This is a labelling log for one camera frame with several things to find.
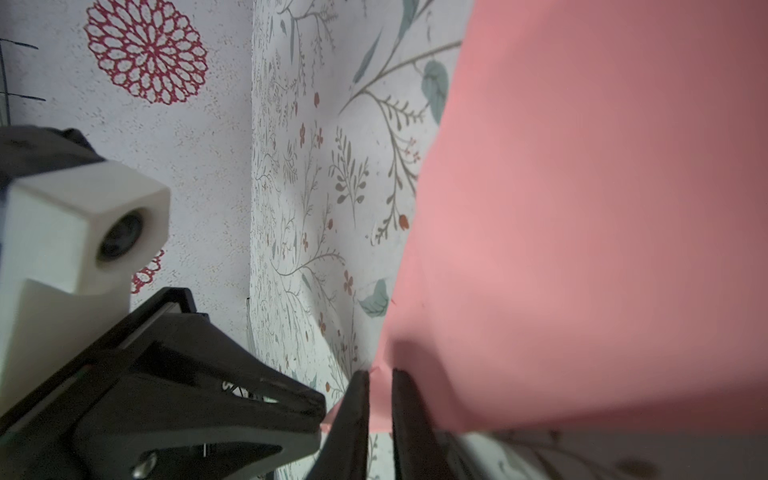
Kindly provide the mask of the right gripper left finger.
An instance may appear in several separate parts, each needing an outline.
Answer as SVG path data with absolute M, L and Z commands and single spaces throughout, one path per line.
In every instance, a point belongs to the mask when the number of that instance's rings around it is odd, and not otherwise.
M 350 380 L 324 446 L 306 479 L 366 479 L 369 419 L 369 372 L 357 371 Z

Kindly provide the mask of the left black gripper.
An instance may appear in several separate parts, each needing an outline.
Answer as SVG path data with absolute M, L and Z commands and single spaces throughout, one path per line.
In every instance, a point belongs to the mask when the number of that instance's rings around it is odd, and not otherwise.
M 166 305 L 182 313 L 150 324 Z M 196 311 L 160 289 L 13 406 L 1 477 L 256 479 L 315 453 L 324 395 Z

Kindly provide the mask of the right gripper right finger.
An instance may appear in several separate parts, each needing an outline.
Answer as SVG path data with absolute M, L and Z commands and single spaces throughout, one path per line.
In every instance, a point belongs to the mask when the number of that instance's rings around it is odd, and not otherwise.
M 455 479 L 417 385 L 400 369 L 393 371 L 392 378 L 392 434 L 397 480 Z

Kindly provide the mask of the pink square paper sheet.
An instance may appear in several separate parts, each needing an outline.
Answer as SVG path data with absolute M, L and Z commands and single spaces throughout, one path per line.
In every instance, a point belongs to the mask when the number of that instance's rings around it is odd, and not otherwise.
M 767 5 L 479 1 L 371 368 L 435 426 L 765 432 Z

